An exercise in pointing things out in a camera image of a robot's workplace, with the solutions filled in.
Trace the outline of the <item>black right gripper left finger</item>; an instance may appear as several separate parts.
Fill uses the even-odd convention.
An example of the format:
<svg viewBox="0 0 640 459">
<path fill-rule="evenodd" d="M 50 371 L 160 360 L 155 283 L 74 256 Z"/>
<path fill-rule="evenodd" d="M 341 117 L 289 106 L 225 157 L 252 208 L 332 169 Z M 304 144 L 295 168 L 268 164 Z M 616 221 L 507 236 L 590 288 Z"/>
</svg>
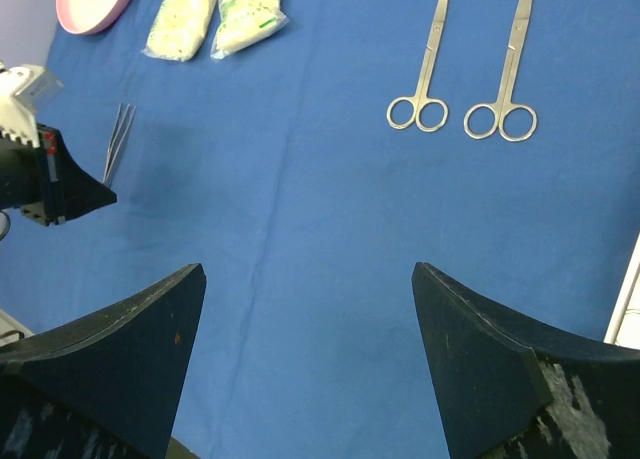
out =
<svg viewBox="0 0 640 459">
<path fill-rule="evenodd" d="M 1 348 L 4 458 L 192 458 L 172 430 L 206 289 L 199 264 Z"/>
</svg>

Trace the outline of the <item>steel scissors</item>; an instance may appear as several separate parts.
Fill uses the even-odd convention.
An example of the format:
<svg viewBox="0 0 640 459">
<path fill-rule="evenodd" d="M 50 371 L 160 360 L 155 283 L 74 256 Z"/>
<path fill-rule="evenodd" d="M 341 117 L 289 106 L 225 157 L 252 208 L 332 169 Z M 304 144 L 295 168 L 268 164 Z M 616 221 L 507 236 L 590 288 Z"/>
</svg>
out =
<svg viewBox="0 0 640 459">
<path fill-rule="evenodd" d="M 510 29 L 510 36 L 496 100 L 492 103 L 475 104 L 468 109 L 464 116 L 464 132 L 474 140 L 487 139 L 495 132 L 498 132 L 506 141 L 522 142 L 529 139 L 536 130 L 538 123 L 536 111 L 529 105 L 512 102 L 512 95 L 519 71 L 519 63 L 531 19 L 532 6 L 533 0 L 518 0 Z M 492 126 L 484 133 L 473 132 L 470 126 L 471 116 L 479 109 L 489 110 L 494 117 Z M 516 110 L 524 110 L 529 114 L 531 117 L 531 126 L 523 135 L 511 136 L 506 132 L 505 122 L 507 117 Z"/>
<path fill-rule="evenodd" d="M 403 130 L 412 124 L 415 124 L 421 131 L 432 133 L 442 128 L 448 119 L 449 109 L 447 104 L 442 99 L 436 99 L 428 96 L 438 49 L 446 22 L 447 8 L 448 0 L 437 1 L 414 94 L 412 96 L 399 96 L 393 99 L 387 107 L 386 119 L 389 126 L 393 129 Z M 403 102 L 411 105 L 412 113 L 406 122 L 399 123 L 393 119 L 393 110 L 397 105 Z M 427 126 L 422 122 L 421 115 L 422 111 L 432 104 L 437 104 L 441 107 L 442 117 L 436 125 Z"/>
</svg>

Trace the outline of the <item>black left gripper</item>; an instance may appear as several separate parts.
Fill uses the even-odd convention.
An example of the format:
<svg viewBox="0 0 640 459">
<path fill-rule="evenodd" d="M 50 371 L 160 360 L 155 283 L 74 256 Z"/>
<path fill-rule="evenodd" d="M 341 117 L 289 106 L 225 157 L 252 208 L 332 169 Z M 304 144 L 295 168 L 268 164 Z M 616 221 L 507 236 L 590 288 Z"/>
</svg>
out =
<svg viewBox="0 0 640 459">
<path fill-rule="evenodd" d="M 61 225 L 115 204 L 117 195 L 72 158 L 61 132 L 37 123 L 34 148 L 1 135 L 1 208 L 43 226 Z"/>
</svg>

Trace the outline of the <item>green gauze packet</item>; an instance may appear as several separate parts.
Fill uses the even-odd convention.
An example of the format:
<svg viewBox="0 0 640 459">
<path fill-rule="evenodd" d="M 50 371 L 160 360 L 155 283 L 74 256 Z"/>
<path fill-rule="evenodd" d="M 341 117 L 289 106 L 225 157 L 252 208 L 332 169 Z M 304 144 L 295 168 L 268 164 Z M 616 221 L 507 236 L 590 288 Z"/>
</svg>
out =
<svg viewBox="0 0 640 459">
<path fill-rule="evenodd" d="M 217 0 L 220 24 L 210 57 L 222 60 L 260 42 L 282 29 L 288 17 L 281 0 Z"/>
<path fill-rule="evenodd" d="M 162 0 L 142 53 L 186 62 L 204 41 L 216 0 Z"/>
</svg>

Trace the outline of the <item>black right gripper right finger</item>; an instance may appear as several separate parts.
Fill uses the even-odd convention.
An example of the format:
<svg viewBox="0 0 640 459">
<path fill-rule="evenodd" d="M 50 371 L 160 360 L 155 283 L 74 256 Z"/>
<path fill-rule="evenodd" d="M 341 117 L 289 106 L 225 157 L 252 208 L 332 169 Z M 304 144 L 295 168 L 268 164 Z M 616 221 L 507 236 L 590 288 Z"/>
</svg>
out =
<svg viewBox="0 0 640 459">
<path fill-rule="evenodd" d="M 638 351 L 547 325 L 428 263 L 412 289 L 451 457 L 638 457 Z"/>
</svg>

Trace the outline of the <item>pink plastic plate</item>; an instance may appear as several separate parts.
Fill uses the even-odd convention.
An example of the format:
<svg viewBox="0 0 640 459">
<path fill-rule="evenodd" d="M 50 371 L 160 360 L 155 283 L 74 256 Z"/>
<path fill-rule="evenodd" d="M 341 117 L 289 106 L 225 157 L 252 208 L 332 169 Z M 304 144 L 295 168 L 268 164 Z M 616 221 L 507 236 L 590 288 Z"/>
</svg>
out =
<svg viewBox="0 0 640 459">
<path fill-rule="evenodd" d="M 74 35 L 99 33 L 113 24 L 131 0 L 56 0 L 60 26 Z"/>
</svg>

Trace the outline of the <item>steel tweezers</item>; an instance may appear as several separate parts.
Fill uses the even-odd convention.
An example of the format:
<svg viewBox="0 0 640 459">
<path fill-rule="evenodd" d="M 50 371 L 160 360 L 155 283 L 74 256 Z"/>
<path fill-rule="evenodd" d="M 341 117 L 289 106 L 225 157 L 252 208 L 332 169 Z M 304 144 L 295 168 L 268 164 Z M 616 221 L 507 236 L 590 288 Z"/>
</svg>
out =
<svg viewBox="0 0 640 459">
<path fill-rule="evenodd" d="M 130 130 L 135 118 L 136 107 L 131 104 L 120 103 L 116 115 L 103 174 L 103 184 L 111 187 L 117 173 L 121 158 L 126 149 Z"/>
</svg>

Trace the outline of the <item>blue surgical drape cloth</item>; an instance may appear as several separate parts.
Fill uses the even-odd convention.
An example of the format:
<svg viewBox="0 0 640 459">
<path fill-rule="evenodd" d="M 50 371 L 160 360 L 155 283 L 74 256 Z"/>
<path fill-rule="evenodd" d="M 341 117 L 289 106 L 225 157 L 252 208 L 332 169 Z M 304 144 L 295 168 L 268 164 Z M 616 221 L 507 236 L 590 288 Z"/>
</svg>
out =
<svg viewBox="0 0 640 459">
<path fill-rule="evenodd" d="M 437 0 L 282 0 L 225 59 L 145 56 L 162 0 L 58 30 L 41 120 L 93 174 L 136 108 L 118 201 L 14 217 L 1 306 L 43 332 L 187 263 L 206 299 L 174 432 L 203 458 L 444 458 L 414 306 L 428 262 L 565 331 L 604 337 L 639 233 L 639 0 L 533 0 L 508 142 L 491 133 L 518 0 L 449 0 L 425 133 L 395 130 Z"/>
</svg>

